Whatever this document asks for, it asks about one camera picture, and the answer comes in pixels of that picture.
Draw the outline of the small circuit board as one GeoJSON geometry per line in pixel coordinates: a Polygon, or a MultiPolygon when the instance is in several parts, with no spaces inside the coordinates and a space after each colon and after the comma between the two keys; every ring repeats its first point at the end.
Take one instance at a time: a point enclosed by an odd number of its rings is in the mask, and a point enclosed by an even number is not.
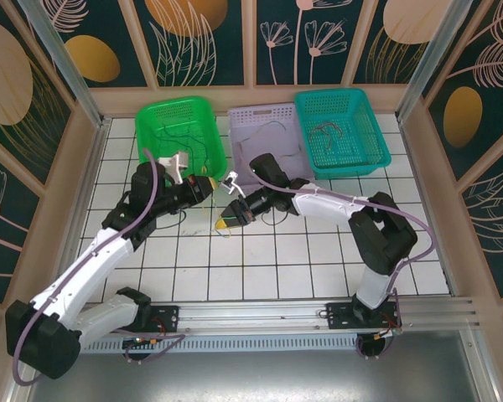
{"type": "Polygon", "coordinates": [[[122,340],[122,349],[136,349],[136,350],[147,350],[153,349],[155,345],[159,343],[159,340],[154,338],[140,338],[140,337],[131,337],[124,338],[122,340]]]}

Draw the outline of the long aluminium base rail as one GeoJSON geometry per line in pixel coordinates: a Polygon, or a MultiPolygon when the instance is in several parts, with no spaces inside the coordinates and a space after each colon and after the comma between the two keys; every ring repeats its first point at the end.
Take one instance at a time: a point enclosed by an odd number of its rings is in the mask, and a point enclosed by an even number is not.
{"type": "MultiPolygon", "coordinates": [[[[187,335],[326,333],[330,299],[179,302],[177,331],[187,335]]],[[[402,296],[404,332],[478,329],[482,323],[467,297],[402,296]]]]}

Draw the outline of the pink fern wall panel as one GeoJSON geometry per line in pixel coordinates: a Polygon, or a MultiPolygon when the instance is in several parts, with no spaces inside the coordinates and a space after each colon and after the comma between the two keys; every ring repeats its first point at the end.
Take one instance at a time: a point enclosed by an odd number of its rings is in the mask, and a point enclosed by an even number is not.
{"type": "Polygon", "coordinates": [[[503,0],[492,1],[428,111],[457,179],[503,135],[503,0]]]}

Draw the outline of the bright green plastic basket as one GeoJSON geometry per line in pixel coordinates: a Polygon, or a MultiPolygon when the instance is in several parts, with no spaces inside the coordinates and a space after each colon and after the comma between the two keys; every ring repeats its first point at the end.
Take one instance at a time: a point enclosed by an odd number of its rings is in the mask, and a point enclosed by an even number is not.
{"type": "Polygon", "coordinates": [[[138,159],[148,159],[147,148],[156,159],[187,152],[190,174],[216,180],[224,176],[226,154],[210,103],[199,96],[161,101],[143,107],[135,117],[138,159]]]}

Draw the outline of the aluminium side rail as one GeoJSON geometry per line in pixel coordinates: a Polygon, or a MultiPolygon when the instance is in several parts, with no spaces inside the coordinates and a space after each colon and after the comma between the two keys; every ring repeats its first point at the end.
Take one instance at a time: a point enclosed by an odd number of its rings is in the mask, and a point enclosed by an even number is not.
{"type": "Polygon", "coordinates": [[[426,121],[401,124],[418,189],[435,238],[435,249],[443,275],[453,296],[461,294],[454,274],[454,195],[452,173],[434,129],[426,121]]]}
{"type": "Polygon", "coordinates": [[[80,232],[84,228],[88,204],[91,201],[92,191],[95,187],[99,163],[104,152],[106,139],[111,128],[111,118],[105,116],[94,131],[86,162],[80,175],[80,183],[73,198],[70,216],[67,220],[58,254],[54,262],[51,282],[58,279],[68,269],[77,256],[80,243],[80,232]]]}

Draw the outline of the pink flower outline wall panel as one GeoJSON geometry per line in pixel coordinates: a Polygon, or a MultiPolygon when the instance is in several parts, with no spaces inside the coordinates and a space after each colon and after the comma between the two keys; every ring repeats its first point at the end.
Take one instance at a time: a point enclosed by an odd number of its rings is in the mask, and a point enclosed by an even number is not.
{"type": "Polygon", "coordinates": [[[339,82],[359,12],[355,0],[257,0],[256,83],[339,82]]]}

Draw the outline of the pink feather wall panel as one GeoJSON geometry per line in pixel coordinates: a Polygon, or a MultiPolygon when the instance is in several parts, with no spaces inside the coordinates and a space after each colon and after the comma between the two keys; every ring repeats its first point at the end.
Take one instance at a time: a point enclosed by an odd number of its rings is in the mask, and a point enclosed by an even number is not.
{"type": "Polygon", "coordinates": [[[495,288],[503,298],[503,154],[462,197],[495,288]]]}

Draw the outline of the white leaf outline wall panel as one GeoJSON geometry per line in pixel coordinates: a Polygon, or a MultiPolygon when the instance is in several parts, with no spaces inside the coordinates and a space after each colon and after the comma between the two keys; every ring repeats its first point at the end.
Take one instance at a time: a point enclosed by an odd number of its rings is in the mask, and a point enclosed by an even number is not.
{"type": "Polygon", "coordinates": [[[159,87],[245,84],[241,0],[132,0],[159,87]]]}

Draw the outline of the grey metal plate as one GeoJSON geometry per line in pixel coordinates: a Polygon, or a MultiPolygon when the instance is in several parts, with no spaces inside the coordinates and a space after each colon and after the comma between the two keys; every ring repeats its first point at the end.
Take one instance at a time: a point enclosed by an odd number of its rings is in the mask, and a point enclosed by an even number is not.
{"type": "Polygon", "coordinates": [[[461,351],[169,353],[145,365],[84,355],[12,402],[501,402],[461,351]]]}

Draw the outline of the gold grass wall panel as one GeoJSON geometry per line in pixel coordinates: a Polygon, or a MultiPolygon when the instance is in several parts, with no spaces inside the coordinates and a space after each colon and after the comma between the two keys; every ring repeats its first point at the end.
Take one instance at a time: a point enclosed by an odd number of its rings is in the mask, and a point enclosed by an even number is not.
{"type": "Polygon", "coordinates": [[[0,145],[45,184],[71,110],[0,11],[0,145]]]}

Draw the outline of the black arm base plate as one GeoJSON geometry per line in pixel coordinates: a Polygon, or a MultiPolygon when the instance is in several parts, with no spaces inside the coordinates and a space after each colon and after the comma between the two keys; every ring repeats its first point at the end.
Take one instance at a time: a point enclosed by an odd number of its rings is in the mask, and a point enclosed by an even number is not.
{"type": "Polygon", "coordinates": [[[120,330],[128,332],[146,332],[168,334],[177,332],[179,307],[162,305],[140,307],[134,321],[120,330]]]}
{"type": "Polygon", "coordinates": [[[365,312],[358,318],[351,302],[330,302],[325,305],[324,318],[329,329],[357,331],[385,331],[402,326],[397,305],[394,301],[384,301],[376,310],[365,312]]]}

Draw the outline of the teal plastic basket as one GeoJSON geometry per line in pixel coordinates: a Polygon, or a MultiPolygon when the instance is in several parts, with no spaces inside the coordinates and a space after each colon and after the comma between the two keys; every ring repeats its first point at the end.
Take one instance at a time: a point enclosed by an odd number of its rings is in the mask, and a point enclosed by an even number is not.
{"type": "Polygon", "coordinates": [[[363,90],[299,92],[294,105],[317,179],[365,176],[391,163],[391,154],[363,90]]]}

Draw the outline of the single flower wall panel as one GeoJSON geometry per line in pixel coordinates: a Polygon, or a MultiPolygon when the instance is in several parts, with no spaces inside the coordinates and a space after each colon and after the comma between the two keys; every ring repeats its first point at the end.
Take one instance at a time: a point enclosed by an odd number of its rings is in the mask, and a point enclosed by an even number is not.
{"type": "Polygon", "coordinates": [[[38,204],[30,177],[0,146],[0,303],[23,255],[38,204]]]}

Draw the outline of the aluminium corner post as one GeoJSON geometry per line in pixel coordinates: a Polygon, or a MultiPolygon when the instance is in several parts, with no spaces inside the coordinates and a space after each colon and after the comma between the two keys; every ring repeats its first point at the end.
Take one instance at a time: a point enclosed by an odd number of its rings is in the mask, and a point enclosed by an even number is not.
{"type": "Polygon", "coordinates": [[[52,26],[43,6],[39,3],[39,0],[18,0],[18,3],[29,22],[34,26],[34,30],[45,48],[53,56],[58,69],[72,89],[84,112],[90,121],[97,128],[100,128],[105,120],[104,116],[101,114],[79,70],[75,67],[62,38],[52,26]]]}
{"type": "Polygon", "coordinates": [[[395,111],[397,123],[400,126],[410,116],[434,71],[438,69],[438,65],[445,58],[445,54],[451,47],[451,43],[461,29],[462,24],[470,20],[470,10],[477,10],[482,1],[452,0],[448,5],[395,111]]]}

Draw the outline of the orange oval wall panel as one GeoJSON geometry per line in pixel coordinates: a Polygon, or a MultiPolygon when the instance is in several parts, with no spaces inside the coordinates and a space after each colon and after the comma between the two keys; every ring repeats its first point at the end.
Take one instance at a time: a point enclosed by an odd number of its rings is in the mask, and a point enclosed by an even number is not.
{"type": "Polygon", "coordinates": [[[39,0],[90,88],[147,82],[118,0],[39,0]]]}

